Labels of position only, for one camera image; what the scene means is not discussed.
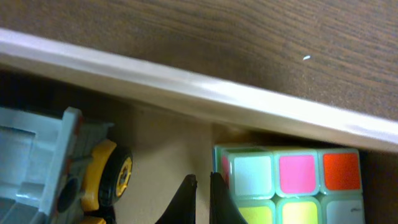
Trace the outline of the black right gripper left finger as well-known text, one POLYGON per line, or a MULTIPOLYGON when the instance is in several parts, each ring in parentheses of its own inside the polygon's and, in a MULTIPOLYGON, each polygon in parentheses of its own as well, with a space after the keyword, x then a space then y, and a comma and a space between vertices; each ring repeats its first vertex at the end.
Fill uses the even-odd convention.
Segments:
POLYGON ((188 174, 156 224, 195 224, 197 179, 188 174))

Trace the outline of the colourful puzzle cube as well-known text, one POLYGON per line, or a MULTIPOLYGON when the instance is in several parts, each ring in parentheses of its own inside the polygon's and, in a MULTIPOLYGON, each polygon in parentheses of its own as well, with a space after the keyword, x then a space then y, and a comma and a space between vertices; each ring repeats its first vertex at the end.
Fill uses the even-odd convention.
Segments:
POLYGON ((247 223, 365 223, 359 152, 352 148, 213 148, 247 223))

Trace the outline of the pink cardboard box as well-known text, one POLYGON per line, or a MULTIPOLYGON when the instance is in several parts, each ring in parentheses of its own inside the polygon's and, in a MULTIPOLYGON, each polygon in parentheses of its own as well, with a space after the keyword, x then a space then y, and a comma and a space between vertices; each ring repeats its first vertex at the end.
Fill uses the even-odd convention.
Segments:
POLYGON ((1 63, 200 118, 368 149, 367 220, 397 222, 395 121, 7 29, 1 63))

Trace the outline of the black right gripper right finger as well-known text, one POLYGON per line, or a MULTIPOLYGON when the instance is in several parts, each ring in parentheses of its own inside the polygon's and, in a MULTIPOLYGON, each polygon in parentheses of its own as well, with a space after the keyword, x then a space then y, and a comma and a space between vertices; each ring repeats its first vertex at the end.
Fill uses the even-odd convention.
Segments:
POLYGON ((209 224, 246 224, 230 195, 222 175, 210 175, 210 221, 209 224))

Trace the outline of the yellow grey toy truck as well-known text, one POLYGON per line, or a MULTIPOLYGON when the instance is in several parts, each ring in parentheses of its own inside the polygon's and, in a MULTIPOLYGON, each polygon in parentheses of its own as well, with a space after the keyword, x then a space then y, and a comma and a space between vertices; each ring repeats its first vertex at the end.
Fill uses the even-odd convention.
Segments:
POLYGON ((110 123, 1 108, 1 222, 115 223, 132 154, 110 123))

